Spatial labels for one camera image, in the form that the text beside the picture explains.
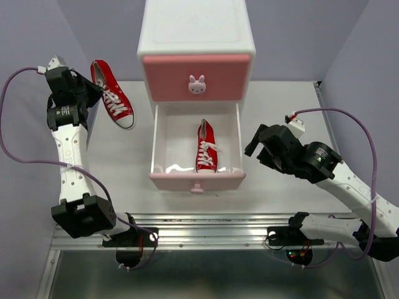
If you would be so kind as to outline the light pink drawer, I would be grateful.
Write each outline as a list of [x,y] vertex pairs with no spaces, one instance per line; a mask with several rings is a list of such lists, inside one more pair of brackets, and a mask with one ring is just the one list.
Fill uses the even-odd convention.
[[[153,107],[154,131],[149,177],[163,191],[237,189],[243,170],[240,105],[237,102],[166,102]],[[197,130],[202,120],[214,130],[218,166],[214,173],[197,173]]]

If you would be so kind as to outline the red sneaker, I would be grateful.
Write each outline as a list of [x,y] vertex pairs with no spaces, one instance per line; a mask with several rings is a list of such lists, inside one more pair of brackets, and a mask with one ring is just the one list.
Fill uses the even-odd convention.
[[197,173],[216,173],[218,171],[218,152],[213,127],[202,119],[197,132],[197,152],[195,171]]
[[94,60],[90,73],[93,83],[103,91],[102,101],[109,117],[119,128],[131,130],[135,125],[135,111],[108,63],[100,59]]

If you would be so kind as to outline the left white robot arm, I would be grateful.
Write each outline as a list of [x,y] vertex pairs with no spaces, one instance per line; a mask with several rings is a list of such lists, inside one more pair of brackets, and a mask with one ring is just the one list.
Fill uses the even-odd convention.
[[95,192],[87,159],[88,109],[102,97],[102,89],[67,66],[45,72],[51,95],[47,125],[55,141],[60,166],[59,204],[52,207],[53,220],[72,238],[102,234],[124,244],[138,240],[138,229],[128,214],[115,212],[110,198]]

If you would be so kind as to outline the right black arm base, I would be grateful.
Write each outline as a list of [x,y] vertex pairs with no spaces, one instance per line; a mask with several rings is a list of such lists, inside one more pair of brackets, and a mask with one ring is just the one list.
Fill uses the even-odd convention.
[[324,245],[323,239],[309,239],[299,229],[283,226],[267,228],[264,244],[271,250],[286,250],[286,257],[294,265],[309,266],[313,246]]

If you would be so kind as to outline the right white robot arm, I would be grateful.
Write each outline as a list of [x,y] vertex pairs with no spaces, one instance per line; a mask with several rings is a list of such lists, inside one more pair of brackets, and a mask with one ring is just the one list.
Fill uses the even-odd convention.
[[382,262],[398,257],[398,207],[372,196],[342,157],[328,145],[314,141],[302,145],[303,123],[260,125],[244,154],[252,156],[258,145],[259,162],[282,174],[293,175],[327,191],[355,214],[354,218],[327,218],[297,212],[285,226],[268,227],[271,246],[322,245],[331,240],[357,246]]

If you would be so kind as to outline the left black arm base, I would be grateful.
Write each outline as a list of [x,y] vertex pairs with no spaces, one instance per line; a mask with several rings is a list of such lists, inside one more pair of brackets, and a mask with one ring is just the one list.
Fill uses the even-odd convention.
[[146,267],[155,255],[158,247],[159,230],[157,227],[130,228],[121,234],[103,238],[102,247],[115,249],[115,261],[119,268],[126,271]]

